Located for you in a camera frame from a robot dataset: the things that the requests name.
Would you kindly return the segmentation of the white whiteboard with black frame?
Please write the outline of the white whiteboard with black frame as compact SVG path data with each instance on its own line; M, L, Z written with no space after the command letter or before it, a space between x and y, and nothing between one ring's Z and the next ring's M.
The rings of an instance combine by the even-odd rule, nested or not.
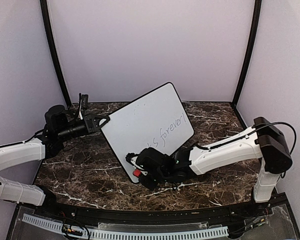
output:
M144 94L109 115L101 132L127 174L137 184L129 153L154 148L173 154L195 133L176 88L171 82Z

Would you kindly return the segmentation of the red whiteboard eraser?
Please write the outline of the red whiteboard eraser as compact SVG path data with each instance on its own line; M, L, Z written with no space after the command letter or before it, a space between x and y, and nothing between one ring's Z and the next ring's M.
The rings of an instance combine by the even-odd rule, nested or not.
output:
M139 169L135 169L132 173L135 177L139 178L142 172Z

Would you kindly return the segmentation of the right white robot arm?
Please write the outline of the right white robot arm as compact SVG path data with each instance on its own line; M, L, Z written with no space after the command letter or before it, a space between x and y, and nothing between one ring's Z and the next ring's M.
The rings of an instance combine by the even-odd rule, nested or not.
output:
M245 213L256 217L271 198L279 178L292 167L291 153L279 122L257 117L244 131L218 142L200 146L193 144L169 156L153 147L140 153L129 153L126 161L134 166L133 175L149 190L161 183L182 183L214 169L250 159L260 159L258 179L253 187L252 201L245 205Z

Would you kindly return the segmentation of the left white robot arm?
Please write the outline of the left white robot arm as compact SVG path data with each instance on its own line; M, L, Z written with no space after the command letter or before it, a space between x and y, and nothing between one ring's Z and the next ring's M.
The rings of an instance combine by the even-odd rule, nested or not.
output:
M110 121L107 115L88 114L80 117L78 109L74 119L68 120L63 105L51 107L44 115L45 126L30 139L0 145L0 172L32 161L55 157L64 149L64 143L98 132ZM50 218L61 213L55 203L55 194L42 185L28 185L0 176L0 200L40 206Z

